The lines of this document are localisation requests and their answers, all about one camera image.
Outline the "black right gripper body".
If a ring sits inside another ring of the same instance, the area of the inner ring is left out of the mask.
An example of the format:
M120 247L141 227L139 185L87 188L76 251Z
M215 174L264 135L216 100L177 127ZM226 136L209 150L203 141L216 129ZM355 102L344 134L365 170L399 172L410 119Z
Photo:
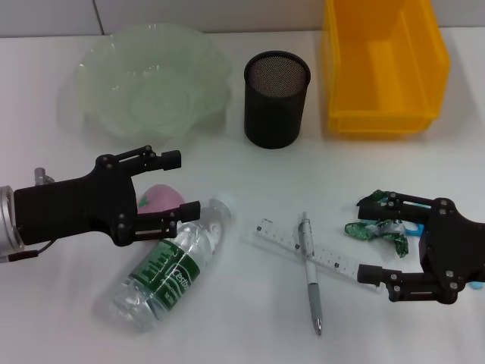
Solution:
M484 224L462 216L451 199L432 201L419 248L423 271L437 280L437 302L453 304L468 283L484 282Z

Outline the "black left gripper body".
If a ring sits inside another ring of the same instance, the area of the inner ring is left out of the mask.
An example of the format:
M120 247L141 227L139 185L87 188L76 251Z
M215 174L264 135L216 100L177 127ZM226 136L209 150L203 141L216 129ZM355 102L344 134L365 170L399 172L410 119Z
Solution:
M14 191L16 228L27 246L88 232L133 243L134 161L102 155L84 177Z

